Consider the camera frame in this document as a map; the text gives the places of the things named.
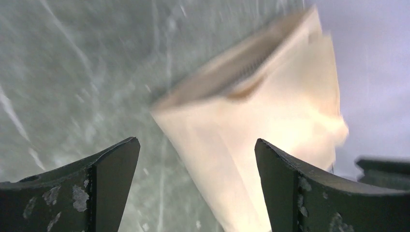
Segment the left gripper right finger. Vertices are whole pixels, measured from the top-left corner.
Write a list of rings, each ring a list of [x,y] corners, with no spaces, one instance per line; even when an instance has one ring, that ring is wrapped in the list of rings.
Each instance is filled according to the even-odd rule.
[[[382,188],[331,174],[269,142],[255,145],[274,232],[407,232],[410,190]]]

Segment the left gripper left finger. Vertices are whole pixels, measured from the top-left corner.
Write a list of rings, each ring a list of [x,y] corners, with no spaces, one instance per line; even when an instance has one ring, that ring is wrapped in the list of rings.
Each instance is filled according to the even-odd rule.
[[[57,169],[0,185],[2,232],[117,232],[138,162],[127,138]]]

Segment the beige cloth wrap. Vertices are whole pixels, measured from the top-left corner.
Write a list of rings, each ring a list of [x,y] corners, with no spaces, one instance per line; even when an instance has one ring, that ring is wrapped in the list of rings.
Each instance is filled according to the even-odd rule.
[[[158,99],[151,114],[226,232],[271,229],[257,139],[329,170],[348,135],[331,35],[314,6],[212,59]]]

